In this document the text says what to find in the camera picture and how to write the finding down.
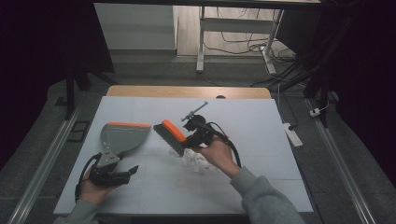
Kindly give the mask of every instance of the black curtain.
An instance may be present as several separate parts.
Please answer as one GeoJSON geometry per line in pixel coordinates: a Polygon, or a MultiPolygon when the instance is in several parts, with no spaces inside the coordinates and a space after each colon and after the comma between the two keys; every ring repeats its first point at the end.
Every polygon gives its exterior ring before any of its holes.
{"type": "Polygon", "coordinates": [[[331,88],[342,119],[396,186],[396,14],[391,1],[367,1],[336,51],[331,88]]]}
{"type": "Polygon", "coordinates": [[[71,64],[114,72],[91,1],[0,2],[1,163],[19,146],[71,64]]]}

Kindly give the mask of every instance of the cable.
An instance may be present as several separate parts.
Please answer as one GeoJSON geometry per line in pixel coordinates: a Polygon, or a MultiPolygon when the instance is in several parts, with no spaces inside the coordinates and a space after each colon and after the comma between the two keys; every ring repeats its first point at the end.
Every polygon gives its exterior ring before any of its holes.
{"type": "Polygon", "coordinates": [[[212,84],[212,85],[215,85],[215,86],[217,86],[217,87],[222,87],[221,85],[219,85],[219,84],[217,84],[217,83],[215,83],[215,82],[212,82],[212,81],[210,81],[209,79],[204,79],[204,81],[207,82],[207,83],[210,83],[210,84],[212,84]]]}
{"type": "Polygon", "coordinates": [[[285,51],[285,50],[288,50],[288,49],[289,49],[289,48],[280,50],[280,51],[277,53],[277,56],[279,56],[280,52],[285,51]]]}
{"type": "Polygon", "coordinates": [[[289,81],[288,79],[285,79],[285,77],[289,76],[291,74],[292,71],[294,71],[297,67],[299,67],[300,65],[298,63],[293,63],[292,65],[290,65],[284,72],[284,74],[280,75],[280,78],[278,78],[274,83],[272,83],[271,85],[268,86],[268,90],[271,90],[271,88],[277,83],[279,82],[279,80],[281,81],[289,81]]]}
{"type": "Polygon", "coordinates": [[[328,106],[329,106],[329,101],[327,101],[327,105],[325,107],[321,108],[319,111],[326,109],[328,106]]]}
{"type": "MultiPolygon", "coordinates": [[[[219,10],[219,7],[216,7],[216,9],[217,9],[218,18],[219,18],[220,16],[221,16],[222,18],[224,18],[224,16],[222,15],[222,13],[221,13],[220,10],[219,10]]],[[[243,14],[243,15],[245,15],[245,14],[246,14],[246,11],[247,11],[248,9],[247,9],[247,8],[244,8],[243,10],[245,10],[245,11],[244,11],[244,14],[243,14]]],[[[257,12],[256,20],[259,18],[259,14],[260,14],[260,10],[258,10],[258,12],[257,12]]],[[[247,51],[242,51],[242,52],[231,52],[231,51],[228,51],[228,50],[225,50],[225,49],[214,49],[214,48],[209,48],[209,47],[204,43],[204,45],[205,45],[205,47],[206,47],[207,49],[219,50],[219,51],[226,52],[226,53],[231,53],[231,54],[244,54],[244,53],[249,53],[249,52],[260,52],[260,51],[261,51],[261,50],[260,50],[260,47],[262,47],[263,44],[255,44],[255,45],[251,45],[251,46],[250,46],[249,43],[252,42],[252,41],[263,41],[263,40],[268,40],[268,38],[252,39],[253,34],[251,34],[251,35],[250,35],[250,38],[247,39],[247,40],[227,40],[227,39],[224,37],[224,33],[223,33],[223,32],[220,32],[220,33],[221,33],[222,39],[223,39],[225,42],[229,42],[229,43],[245,43],[245,42],[247,42],[247,48],[248,48],[248,50],[247,50],[247,51]]]]}
{"type": "MultiPolygon", "coordinates": [[[[291,65],[289,65],[289,67],[287,67],[287,68],[285,69],[285,71],[283,71],[281,74],[279,74],[278,77],[274,77],[274,76],[270,75],[270,72],[268,71],[267,66],[265,66],[265,69],[266,69],[267,75],[268,75],[269,77],[272,77],[272,78],[277,79],[277,80],[280,80],[280,81],[289,81],[288,79],[285,79],[285,77],[287,77],[289,74],[291,74],[291,72],[294,71],[294,69],[296,69],[296,68],[298,67],[298,65],[299,65],[299,64],[297,64],[297,63],[292,63],[291,65]]],[[[270,88],[271,88],[273,85],[275,85],[276,83],[277,83],[277,81],[274,82],[273,84],[271,84],[268,88],[270,89],[270,88]]]]}
{"type": "MultiPolygon", "coordinates": [[[[291,69],[295,64],[296,64],[296,63],[293,63],[293,64],[289,65],[289,67],[287,67],[283,72],[281,72],[281,73],[279,74],[279,76],[280,76],[280,77],[283,76],[283,75],[284,75],[285,73],[287,73],[287,72],[289,71],[289,69],[291,69]]],[[[270,78],[267,79],[267,80],[254,82],[253,84],[250,85],[250,87],[253,87],[253,86],[257,85],[257,84],[261,84],[261,83],[264,83],[264,82],[271,81],[271,80],[273,80],[273,79],[279,79],[279,77],[274,77],[274,76],[271,76],[271,75],[269,75],[269,77],[270,77],[270,78]]],[[[268,89],[271,88],[273,85],[275,85],[275,82],[272,83],[272,84],[268,87],[268,89]]]]}
{"type": "Polygon", "coordinates": [[[79,194],[81,193],[81,183],[85,181],[85,180],[84,180],[84,181],[82,180],[82,178],[83,178],[84,175],[85,175],[85,171],[87,170],[88,166],[90,165],[90,163],[91,163],[93,160],[98,160],[101,156],[102,156],[102,153],[98,153],[98,154],[92,156],[92,157],[87,161],[87,163],[85,163],[85,166],[84,166],[84,168],[82,169],[81,175],[79,176],[78,183],[76,184],[76,190],[75,190],[75,201],[76,201],[76,202],[77,202],[77,200],[78,200],[79,194]]]}
{"type": "MultiPolygon", "coordinates": [[[[208,47],[208,46],[205,44],[205,42],[204,42],[204,46],[205,46],[205,48],[207,48],[207,49],[212,49],[212,48],[208,47]]],[[[225,50],[225,49],[213,49],[213,50],[219,50],[219,51],[226,52],[226,53],[231,53],[231,54],[244,54],[244,53],[249,53],[249,52],[250,52],[250,50],[242,51],[242,52],[230,52],[230,51],[225,50]]]]}
{"type": "Polygon", "coordinates": [[[282,52],[282,51],[284,51],[284,50],[287,50],[287,49],[282,49],[281,51],[278,52],[277,56],[275,56],[274,50],[271,49],[271,54],[272,54],[272,55],[270,55],[271,59],[273,59],[273,60],[276,61],[277,63],[290,63],[290,62],[295,62],[295,61],[296,61],[295,57],[280,57],[280,56],[279,56],[279,53],[282,52]]]}
{"type": "Polygon", "coordinates": [[[220,126],[219,126],[217,123],[215,123],[215,122],[208,122],[208,124],[214,124],[214,125],[216,125],[216,126],[221,130],[221,132],[218,132],[218,131],[216,131],[216,130],[214,130],[214,129],[212,128],[213,131],[215,132],[215,135],[217,135],[217,136],[218,136],[219,138],[221,138],[228,146],[230,146],[231,150],[233,151],[233,155],[235,156],[236,164],[237,164],[239,167],[242,168],[241,160],[240,160],[240,158],[239,158],[238,150],[236,150],[236,147],[235,147],[235,145],[233,144],[233,142],[227,137],[227,134],[225,134],[225,132],[220,128],[220,126]]]}

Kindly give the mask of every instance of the metal frame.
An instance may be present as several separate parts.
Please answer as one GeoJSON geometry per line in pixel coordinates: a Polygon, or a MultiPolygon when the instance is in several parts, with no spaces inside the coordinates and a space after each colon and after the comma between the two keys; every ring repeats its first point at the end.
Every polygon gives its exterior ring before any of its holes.
{"type": "Polygon", "coordinates": [[[268,42],[262,51],[265,66],[270,75],[276,74],[271,61],[270,50],[276,35],[277,27],[282,17],[280,10],[273,21],[238,20],[223,18],[205,18],[205,7],[200,7],[200,35],[197,55],[197,73],[204,72],[204,34],[207,32],[253,33],[268,34],[268,42]]]}
{"type": "Polygon", "coordinates": [[[318,10],[349,8],[354,3],[334,4],[315,1],[273,1],[273,0],[95,0],[94,3],[114,4],[141,4],[141,5],[163,5],[163,6],[196,6],[196,7],[251,7],[268,9],[296,9],[296,10],[318,10]]]}
{"type": "MultiPolygon", "coordinates": [[[[313,106],[311,102],[306,99],[305,100],[307,107],[312,109],[313,106]]],[[[338,149],[337,144],[332,138],[332,134],[328,128],[326,128],[320,119],[315,119],[315,123],[317,124],[320,136],[322,137],[323,142],[326,145],[326,148],[329,150],[329,154],[332,158],[332,162],[334,163],[335,168],[338,171],[341,179],[344,182],[344,186],[346,187],[346,191],[349,193],[353,205],[355,205],[356,211],[361,218],[361,223],[364,224],[375,224],[375,219],[372,211],[370,210],[369,205],[365,201],[363,194],[361,193],[358,184],[353,178],[352,174],[347,167],[347,163],[344,161],[344,158],[338,149]]]]}
{"type": "Polygon", "coordinates": [[[50,171],[55,163],[56,159],[58,158],[59,153],[64,146],[64,142],[66,141],[67,135],[70,133],[70,130],[73,127],[74,122],[76,121],[78,114],[85,102],[86,94],[84,94],[83,99],[79,102],[76,110],[73,112],[69,120],[65,120],[62,123],[61,128],[56,133],[55,138],[53,139],[52,143],[47,150],[46,155],[44,156],[43,160],[40,162],[37,170],[35,171],[32,180],[29,182],[25,192],[21,196],[20,201],[18,202],[17,206],[15,207],[14,211],[10,219],[8,220],[7,224],[17,224],[17,223],[24,223],[26,218],[28,217],[32,207],[37,199],[40,190],[43,188],[44,183],[47,180],[47,177],[50,174],[50,171]]]}
{"type": "MultiPolygon", "coordinates": [[[[330,61],[337,50],[338,46],[342,42],[344,36],[347,34],[347,31],[349,30],[349,27],[352,25],[353,21],[356,19],[358,16],[358,9],[364,4],[365,0],[362,0],[362,2],[355,1],[357,2],[356,5],[354,5],[353,8],[351,8],[347,13],[345,12],[344,19],[342,21],[342,24],[338,31],[336,32],[334,38],[332,39],[332,43],[324,53],[323,57],[320,59],[318,62],[318,65],[316,65],[314,68],[311,70],[307,71],[305,74],[303,74],[300,77],[296,77],[291,79],[288,83],[285,85],[282,85],[280,87],[281,91],[285,91],[288,88],[308,79],[309,77],[312,77],[310,81],[308,82],[308,85],[305,87],[304,90],[304,96],[306,98],[312,98],[314,97],[317,92],[320,90],[320,108],[325,108],[327,102],[328,102],[328,91],[329,91],[329,78],[330,78],[330,61]]],[[[322,121],[323,125],[325,128],[327,128],[327,120],[326,120],[326,109],[323,109],[320,112],[319,115],[320,120],[322,121]]]]}

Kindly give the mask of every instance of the hand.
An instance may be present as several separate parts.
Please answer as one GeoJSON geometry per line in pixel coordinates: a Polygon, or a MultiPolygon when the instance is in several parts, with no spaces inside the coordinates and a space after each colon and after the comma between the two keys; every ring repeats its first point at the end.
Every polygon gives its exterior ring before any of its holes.
{"type": "Polygon", "coordinates": [[[99,205],[105,200],[107,194],[111,190],[116,189],[118,186],[109,188],[97,187],[89,179],[90,171],[91,169],[89,169],[82,178],[81,193],[79,194],[78,198],[82,201],[99,205]]]}
{"type": "Polygon", "coordinates": [[[209,147],[197,147],[193,150],[201,153],[207,161],[217,166],[230,178],[233,178],[240,170],[239,166],[233,162],[233,154],[230,147],[216,135],[213,136],[209,147]]]}

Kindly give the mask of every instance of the black cable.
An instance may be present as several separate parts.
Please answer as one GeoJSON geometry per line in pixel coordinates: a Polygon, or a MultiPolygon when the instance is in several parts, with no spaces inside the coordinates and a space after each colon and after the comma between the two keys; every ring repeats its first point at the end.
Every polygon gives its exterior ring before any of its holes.
{"type": "Polygon", "coordinates": [[[102,156],[102,153],[98,153],[98,154],[92,156],[92,157],[87,161],[87,163],[85,163],[85,166],[84,166],[84,168],[82,169],[81,175],[79,176],[78,183],[76,184],[76,190],[75,190],[75,201],[76,201],[76,202],[77,202],[77,200],[78,200],[79,194],[81,193],[81,183],[85,181],[85,180],[84,180],[84,181],[82,180],[82,178],[83,178],[84,175],[85,175],[85,171],[87,170],[88,166],[90,165],[90,163],[91,163],[93,160],[98,160],[101,156],[102,156]]]}
{"type": "Polygon", "coordinates": [[[285,50],[288,50],[288,49],[289,49],[289,48],[280,50],[280,51],[277,53],[277,56],[279,56],[280,52],[285,51],[285,50]]]}
{"type": "MultiPolygon", "coordinates": [[[[208,47],[208,46],[205,44],[205,42],[204,42],[204,46],[205,46],[207,49],[212,49],[212,48],[208,47]]],[[[227,51],[227,50],[225,50],[225,49],[213,49],[213,50],[219,50],[219,51],[223,51],[223,52],[231,53],[231,54],[244,54],[244,53],[249,53],[249,52],[250,52],[250,50],[242,51],[242,52],[230,52],[230,51],[227,51]]]]}
{"type": "Polygon", "coordinates": [[[280,57],[280,56],[279,56],[279,53],[277,54],[277,56],[275,56],[274,50],[273,50],[273,49],[271,49],[271,54],[272,54],[272,55],[270,55],[270,57],[271,57],[274,61],[276,61],[277,63],[292,63],[292,62],[295,62],[295,61],[296,61],[295,57],[280,57]]]}
{"type": "Polygon", "coordinates": [[[278,78],[277,78],[271,85],[269,85],[269,86],[267,87],[267,89],[270,90],[270,91],[272,91],[271,89],[273,88],[273,86],[274,86],[275,84],[279,83],[279,82],[282,81],[282,80],[288,81],[288,80],[286,79],[286,77],[288,77],[288,76],[291,74],[291,72],[293,72],[297,67],[298,67],[298,64],[297,64],[297,63],[293,63],[291,66],[288,67],[289,70],[287,70],[287,71],[285,70],[285,72],[281,73],[281,74],[278,76],[278,78]]]}
{"type": "MultiPolygon", "coordinates": [[[[218,7],[217,7],[217,13],[218,13],[218,18],[219,18],[220,15],[221,15],[222,18],[224,18],[224,16],[222,15],[222,13],[219,11],[219,8],[218,8],[218,7]]],[[[256,20],[259,18],[259,13],[260,13],[260,10],[258,10],[258,12],[257,12],[256,20]]],[[[229,42],[229,43],[244,43],[244,42],[247,42],[247,48],[248,48],[250,51],[259,52],[259,50],[254,51],[254,49],[255,49],[255,48],[259,48],[259,47],[261,47],[262,45],[257,44],[257,46],[256,46],[256,45],[250,46],[249,43],[250,43],[251,41],[268,40],[268,38],[263,38],[263,39],[251,39],[252,36],[253,36],[253,34],[251,34],[249,40],[227,40],[227,39],[224,37],[224,33],[221,32],[221,37],[222,37],[222,39],[223,39],[225,42],[229,42]]],[[[221,51],[224,51],[224,52],[227,52],[227,53],[233,53],[233,52],[226,51],[226,50],[222,50],[222,49],[215,49],[215,50],[221,50],[221,51]]]]}
{"type": "Polygon", "coordinates": [[[262,52],[263,51],[262,47],[264,47],[265,45],[266,44],[254,44],[254,45],[248,46],[248,49],[251,52],[262,52]]]}
{"type": "Polygon", "coordinates": [[[287,68],[286,68],[283,72],[281,72],[277,77],[270,77],[270,78],[268,78],[268,79],[266,79],[266,80],[263,80],[263,81],[254,82],[254,83],[252,83],[252,84],[250,85],[250,87],[254,87],[255,85],[258,85],[258,84],[261,84],[261,83],[265,83],[265,82],[268,82],[268,81],[272,81],[272,80],[274,80],[274,79],[278,80],[277,78],[282,79],[281,76],[283,76],[283,75],[284,75],[289,69],[291,69],[295,64],[296,64],[296,63],[293,63],[293,64],[289,65],[289,67],[287,67],[287,68]]]}
{"type": "Polygon", "coordinates": [[[237,164],[239,167],[242,168],[241,160],[240,160],[240,158],[239,158],[238,150],[236,150],[236,147],[235,147],[235,145],[233,144],[233,142],[227,137],[227,134],[225,134],[225,132],[220,128],[220,126],[219,126],[217,123],[215,123],[215,122],[208,122],[208,124],[214,124],[214,125],[216,125],[216,126],[221,130],[221,133],[218,132],[218,131],[216,131],[216,130],[213,130],[213,131],[215,132],[215,135],[217,135],[217,136],[218,136],[219,138],[221,138],[228,146],[230,146],[231,150],[233,151],[233,155],[235,156],[236,164],[237,164]]]}
{"type": "Polygon", "coordinates": [[[219,84],[217,84],[217,83],[215,83],[215,82],[212,82],[212,81],[210,81],[209,79],[204,79],[204,81],[207,82],[207,83],[213,84],[213,85],[215,85],[215,86],[217,86],[217,87],[222,87],[221,85],[219,85],[219,84]]]}
{"type": "Polygon", "coordinates": [[[237,19],[239,19],[239,18],[245,16],[245,14],[247,14],[247,11],[248,11],[248,8],[247,8],[247,7],[245,7],[244,9],[242,9],[242,13],[243,13],[243,14],[240,15],[240,16],[238,16],[237,19]]]}

